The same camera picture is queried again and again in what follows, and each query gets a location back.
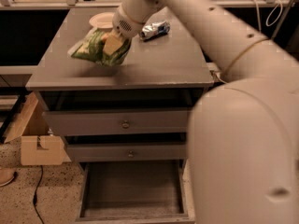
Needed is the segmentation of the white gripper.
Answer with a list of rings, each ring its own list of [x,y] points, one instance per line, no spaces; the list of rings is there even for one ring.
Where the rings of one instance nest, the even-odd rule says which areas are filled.
[[[122,7],[118,7],[114,13],[112,19],[113,29],[122,34],[126,38],[133,38],[143,28],[144,24],[132,20],[123,10]],[[103,52],[106,55],[112,55],[123,44],[123,39],[120,34],[110,34],[107,37],[106,43],[103,48]]]

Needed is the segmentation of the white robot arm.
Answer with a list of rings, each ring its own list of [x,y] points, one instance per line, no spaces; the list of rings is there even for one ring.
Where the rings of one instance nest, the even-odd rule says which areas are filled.
[[[189,119],[196,224],[298,224],[299,62],[210,0],[122,0],[113,27],[133,37],[163,7],[224,81]]]

